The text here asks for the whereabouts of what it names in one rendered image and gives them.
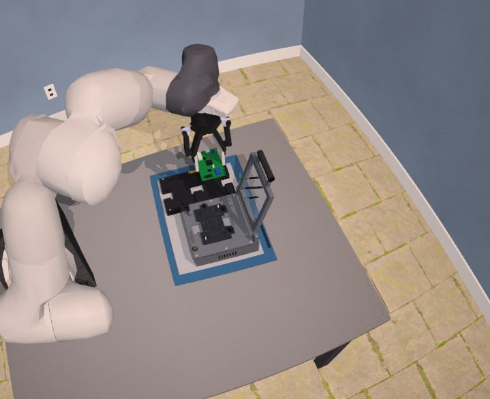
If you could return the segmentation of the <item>green circuit board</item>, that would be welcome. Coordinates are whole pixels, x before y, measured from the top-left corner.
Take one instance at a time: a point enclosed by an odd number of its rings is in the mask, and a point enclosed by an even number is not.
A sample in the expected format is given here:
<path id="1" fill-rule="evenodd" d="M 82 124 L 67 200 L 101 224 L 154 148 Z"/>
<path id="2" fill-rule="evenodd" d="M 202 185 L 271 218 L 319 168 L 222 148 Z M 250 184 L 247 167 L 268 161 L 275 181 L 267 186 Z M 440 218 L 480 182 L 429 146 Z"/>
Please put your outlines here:
<path id="1" fill-rule="evenodd" d="M 197 152 L 197 158 L 202 181 L 226 176 L 217 148 Z"/>

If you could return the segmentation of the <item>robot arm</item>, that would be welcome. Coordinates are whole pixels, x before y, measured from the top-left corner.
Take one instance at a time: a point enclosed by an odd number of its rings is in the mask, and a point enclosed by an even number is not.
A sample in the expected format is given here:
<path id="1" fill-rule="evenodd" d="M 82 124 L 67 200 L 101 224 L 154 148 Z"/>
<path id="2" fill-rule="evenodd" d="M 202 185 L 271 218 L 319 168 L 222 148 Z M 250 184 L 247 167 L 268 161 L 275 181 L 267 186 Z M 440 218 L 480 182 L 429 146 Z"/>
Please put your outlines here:
<path id="1" fill-rule="evenodd" d="M 8 289 L 0 295 L 0 336 L 6 342 L 33 345 L 109 333 L 111 302 L 99 288 L 75 282 L 55 197 L 94 206 L 107 199 L 122 169 L 115 131 L 137 125 L 151 108 L 227 118 L 239 103 L 219 85 L 211 46 L 185 47 L 180 72 L 153 66 L 138 72 L 114 68 L 81 76 L 67 90 L 66 121 L 30 114 L 12 132 L 15 184 L 1 205 Z"/>

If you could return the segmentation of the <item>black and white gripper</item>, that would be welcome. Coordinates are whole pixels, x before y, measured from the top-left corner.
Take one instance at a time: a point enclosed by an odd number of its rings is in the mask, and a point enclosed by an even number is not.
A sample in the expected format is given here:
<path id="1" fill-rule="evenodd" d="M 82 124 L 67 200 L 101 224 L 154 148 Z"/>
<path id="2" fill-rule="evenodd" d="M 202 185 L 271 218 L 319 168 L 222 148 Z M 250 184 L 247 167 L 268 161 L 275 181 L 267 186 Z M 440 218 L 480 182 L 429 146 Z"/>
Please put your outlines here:
<path id="1" fill-rule="evenodd" d="M 215 123 L 215 124 L 214 124 Z M 224 133 L 226 140 L 223 141 L 221 136 L 217 133 L 217 128 L 220 124 L 224 126 Z M 213 125 L 214 124 L 214 125 Z M 219 153 L 220 159 L 223 165 L 225 165 L 225 155 L 226 155 L 226 147 L 232 146 L 232 140 L 230 135 L 230 125 L 231 121 L 229 116 L 227 118 L 220 118 L 219 116 L 215 116 L 207 113 L 196 113 L 191 116 L 191 123 L 188 127 L 181 127 L 181 132 L 183 134 L 183 142 L 184 142 L 184 151 L 186 157 L 192 156 L 192 161 L 194 163 L 196 172 L 199 172 L 198 169 L 198 158 L 197 152 L 200 145 L 200 141 L 202 137 L 206 134 L 213 134 L 219 143 Z M 201 127 L 199 127 L 201 126 Z M 210 126 L 210 127 L 206 127 Z M 194 131 L 194 139 L 192 142 L 192 147 L 189 149 L 189 134 L 190 131 Z"/>

